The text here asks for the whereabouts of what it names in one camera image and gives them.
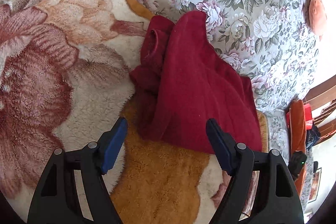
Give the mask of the dark red knit sweater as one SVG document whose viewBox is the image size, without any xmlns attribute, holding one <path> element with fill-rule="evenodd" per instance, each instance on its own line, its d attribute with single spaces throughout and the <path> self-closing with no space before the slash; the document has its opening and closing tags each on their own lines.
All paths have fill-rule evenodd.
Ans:
<svg viewBox="0 0 336 224">
<path fill-rule="evenodd" d="M 130 73 L 138 98 L 138 133 L 194 151 L 212 153 L 206 121 L 255 151 L 260 125 L 248 77 L 222 60 L 207 40 L 206 15 L 192 11 L 177 23 L 154 16 Z"/>
</svg>

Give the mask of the orange velvet cushion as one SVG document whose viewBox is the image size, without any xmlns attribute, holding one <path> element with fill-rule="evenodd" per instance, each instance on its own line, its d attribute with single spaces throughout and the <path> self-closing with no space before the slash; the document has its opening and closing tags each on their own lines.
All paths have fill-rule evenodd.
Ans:
<svg viewBox="0 0 336 224">
<path fill-rule="evenodd" d="M 306 125 L 303 116 L 299 115 L 297 111 L 295 111 L 291 116 L 291 123 L 289 129 L 290 129 L 290 158 L 295 151 L 302 151 L 303 153 L 306 154 Z M 301 196 L 303 190 L 305 176 L 306 176 L 306 168 L 304 165 L 301 173 L 299 174 L 298 179 L 294 181 L 299 196 Z"/>
</svg>

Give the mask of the wooden headboard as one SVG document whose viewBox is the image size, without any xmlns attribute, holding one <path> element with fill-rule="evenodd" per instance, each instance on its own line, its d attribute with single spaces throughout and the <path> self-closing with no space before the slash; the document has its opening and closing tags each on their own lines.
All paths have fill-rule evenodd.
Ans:
<svg viewBox="0 0 336 224">
<path fill-rule="evenodd" d="M 316 113 L 313 120 L 321 135 L 317 144 L 335 135 L 335 76 L 310 89 L 303 102 Z"/>
</svg>

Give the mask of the floral plush blanket orange border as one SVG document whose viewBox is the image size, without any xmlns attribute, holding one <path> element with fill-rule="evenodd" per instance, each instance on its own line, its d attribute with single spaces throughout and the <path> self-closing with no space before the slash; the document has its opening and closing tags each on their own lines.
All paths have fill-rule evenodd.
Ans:
<svg viewBox="0 0 336 224">
<path fill-rule="evenodd" d="M 124 223 L 208 223 L 229 177 L 214 155 L 143 140 L 129 72 L 152 13 L 135 0 L 1 0 L 1 192 L 27 221 L 57 148 L 128 134 L 103 177 Z"/>
</svg>

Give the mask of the salmon pink pillow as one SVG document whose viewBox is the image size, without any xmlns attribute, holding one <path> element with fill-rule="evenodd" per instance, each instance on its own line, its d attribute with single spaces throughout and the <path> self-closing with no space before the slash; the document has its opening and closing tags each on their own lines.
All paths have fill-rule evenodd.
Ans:
<svg viewBox="0 0 336 224">
<path fill-rule="evenodd" d="M 303 14 L 312 32 L 321 40 L 324 36 L 327 22 L 327 15 L 322 0 L 304 0 Z"/>
</svg>

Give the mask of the grey floral bedspread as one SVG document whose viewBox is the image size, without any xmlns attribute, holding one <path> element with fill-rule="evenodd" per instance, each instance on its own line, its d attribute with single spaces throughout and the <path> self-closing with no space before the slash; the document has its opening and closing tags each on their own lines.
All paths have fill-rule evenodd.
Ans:
<svg viewBox="0 0 336 224">
<path fill-rule="evenodd" d="M 193 10 L 206 14 L 209 42 L 251 79 L 256 107 L 270 123 L 270 146 L 288 161 L 284 110 L 308 93 L 317 66 L 318 38 L 307 23 L 309 0 L 137 1 L 173 21 Z"/>
</svg>

